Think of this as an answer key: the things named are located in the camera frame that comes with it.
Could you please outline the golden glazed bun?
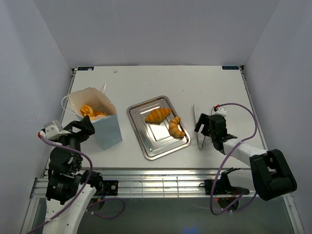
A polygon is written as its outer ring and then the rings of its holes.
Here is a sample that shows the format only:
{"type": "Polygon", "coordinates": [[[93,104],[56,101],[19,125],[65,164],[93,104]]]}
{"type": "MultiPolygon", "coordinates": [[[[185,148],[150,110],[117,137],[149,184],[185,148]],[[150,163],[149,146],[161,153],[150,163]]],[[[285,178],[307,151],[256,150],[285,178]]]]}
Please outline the golden glazed bun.
{"type": "Polygon", "coordinates": [[[91,121],[95,121],[95,120],[98,120],[98,119],[102,119],[102,118],[105,118],[106,115],[97,115],[95,117],[90,117],[90,120],[91,121]]]}

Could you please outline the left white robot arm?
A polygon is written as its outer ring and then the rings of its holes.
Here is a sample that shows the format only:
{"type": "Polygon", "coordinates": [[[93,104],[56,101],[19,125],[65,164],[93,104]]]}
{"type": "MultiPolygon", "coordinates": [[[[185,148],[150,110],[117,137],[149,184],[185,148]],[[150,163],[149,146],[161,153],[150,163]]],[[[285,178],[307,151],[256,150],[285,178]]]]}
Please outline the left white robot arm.
{"type": "Polygon", "coordinates": [[[75,234],[93,195],[103,190],[100,173],[79,174],[87,155],[80,144],[95,133],[88,116],[65,127],[54,120],[45,124],[39,138],[53,147],[48,166],[44,234],[75,234]]]}

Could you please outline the silver metal tongs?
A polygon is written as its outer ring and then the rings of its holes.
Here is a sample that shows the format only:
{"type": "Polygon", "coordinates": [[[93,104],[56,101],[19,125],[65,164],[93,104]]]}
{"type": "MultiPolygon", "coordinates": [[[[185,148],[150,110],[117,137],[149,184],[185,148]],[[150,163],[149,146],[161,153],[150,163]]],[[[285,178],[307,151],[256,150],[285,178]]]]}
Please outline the silver metal tongs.
{"type": "MultiPolygon", "coordinates": [[[[198,123],[202,110],[200,106],[193,104],[193,115],[195,124],[198,123]]],[[[201,129],[198,132],[195,132],[195,138],[197,140],[197,148],[201,150],[203,148],[203,143],[205,140],[205,136],[201,133],[201,129]]]]}

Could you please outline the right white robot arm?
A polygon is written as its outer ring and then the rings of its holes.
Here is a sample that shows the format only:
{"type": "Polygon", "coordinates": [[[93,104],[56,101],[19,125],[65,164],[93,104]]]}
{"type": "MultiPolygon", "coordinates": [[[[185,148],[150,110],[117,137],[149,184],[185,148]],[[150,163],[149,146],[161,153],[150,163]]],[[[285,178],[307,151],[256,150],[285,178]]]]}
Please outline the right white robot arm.
{"type": "Polygon", "coordinates": [[[266,151],[239,141],[227,132],[224,116],[201,114],[195,132],[209,137],[214,148],[226,158],[236,158],[250,167],[248,171],[241,168],[218,169],[215,179],[205,183],[208,195],[252,190],[268,201],[297,190],[296,180],[283,153],[278,149],[266,151]]]}

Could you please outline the orange twisted braided bread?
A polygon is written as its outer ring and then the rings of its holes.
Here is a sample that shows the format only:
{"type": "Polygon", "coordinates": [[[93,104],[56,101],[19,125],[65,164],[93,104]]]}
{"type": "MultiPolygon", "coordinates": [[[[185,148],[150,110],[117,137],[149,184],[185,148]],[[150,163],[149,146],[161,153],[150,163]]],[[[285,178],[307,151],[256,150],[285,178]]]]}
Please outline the orange twisted braided bread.
{"type": "Polygon", "coordinates": [[[101,111],[94,111],[89,105],[83,105],[80,111],[82,112],[84,116],[89,116],[89,117],[108,116],[107,113],[103,113],[101,111]]]}

